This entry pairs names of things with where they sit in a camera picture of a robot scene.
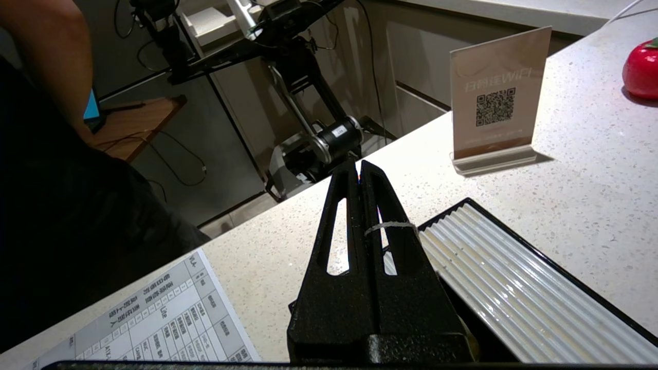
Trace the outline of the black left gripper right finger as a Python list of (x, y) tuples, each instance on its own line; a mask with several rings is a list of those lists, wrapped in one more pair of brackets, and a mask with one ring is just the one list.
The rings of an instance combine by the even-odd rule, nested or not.
[(470, 363), (467, 332), (385, 172), (360, 164), (374, 290), (371, 363)]

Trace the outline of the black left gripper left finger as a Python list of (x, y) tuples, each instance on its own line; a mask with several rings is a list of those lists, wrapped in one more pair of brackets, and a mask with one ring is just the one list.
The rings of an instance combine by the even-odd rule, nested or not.
[[(346, 203), (343, 219), (348, 273), (331, 275), (327, 263), (338, 204)], [(371, 269), (364, 243), (364, 211), (355, 162), (336, 168), (327, 189), (319, 228), (298, 298), (287, 328), (291, 363), (354, 363), (359, 347), (374, 332)]]

